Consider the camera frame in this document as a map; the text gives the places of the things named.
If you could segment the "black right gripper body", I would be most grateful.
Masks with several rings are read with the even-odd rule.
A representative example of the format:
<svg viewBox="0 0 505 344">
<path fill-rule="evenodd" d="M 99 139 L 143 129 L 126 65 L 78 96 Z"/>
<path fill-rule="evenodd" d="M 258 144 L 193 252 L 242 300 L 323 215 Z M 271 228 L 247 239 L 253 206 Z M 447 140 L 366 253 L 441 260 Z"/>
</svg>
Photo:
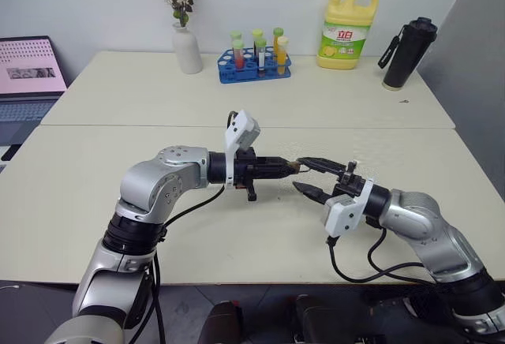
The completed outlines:
<svg viewBox="0 0 505 344">
<path fill-rule="evenodd" d="M 332 196 L 348 195 L 356 197 L 361 195 L 366 180 L 354 173 L 357 161 L 349 161 L 346 166 L 342 166 L 337 171 L 337 182 L 333 188 Z"/>
</svg>

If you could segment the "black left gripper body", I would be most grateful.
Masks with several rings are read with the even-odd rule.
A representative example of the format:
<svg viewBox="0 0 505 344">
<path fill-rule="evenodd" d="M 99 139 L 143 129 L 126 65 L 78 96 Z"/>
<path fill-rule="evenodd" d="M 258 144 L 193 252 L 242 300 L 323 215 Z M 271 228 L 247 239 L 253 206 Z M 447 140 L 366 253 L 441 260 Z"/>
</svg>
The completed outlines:
<svg viewBox="0 0 505 344">
<path fill-rule="evenodd" d="M 254 172 L 256 170 L 256 153 L 253 147 L 245 150 L 238 149 L 234 159 L 234 183 L 235 189 L 244 189 L 247 192 L 249 202 L 256 201 L 257 194 L 254 189 Z"/>
</svg>

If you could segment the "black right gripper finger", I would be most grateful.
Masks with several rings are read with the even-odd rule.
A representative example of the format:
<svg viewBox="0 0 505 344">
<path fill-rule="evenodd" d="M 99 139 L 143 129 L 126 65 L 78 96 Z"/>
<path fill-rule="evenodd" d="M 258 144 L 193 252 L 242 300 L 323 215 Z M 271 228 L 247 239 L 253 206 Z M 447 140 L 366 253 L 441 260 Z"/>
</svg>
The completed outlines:
<svg viewBox="0 0 505 344">
<path fill-rule="evenodd" d="M 336 163 L 329 159 L 318 157 L 302 157 L 298 158 L 297 162 L 302 166 L 308 167 L 310 170 L 315 170 L 320 173 L 330 173 L 341 176 L 346 172 L 345 165 Z"/>
<path fill-rule="evenodd" d="M 318 188 L 314 185 L 293 181 L 292 182 L 294 188 L 308 197 L 310 200 L 317 202 L 318 204 L 325 204 L 329 199 L 329 195 L 325 193 L 321 188 Z"/>
</svg>

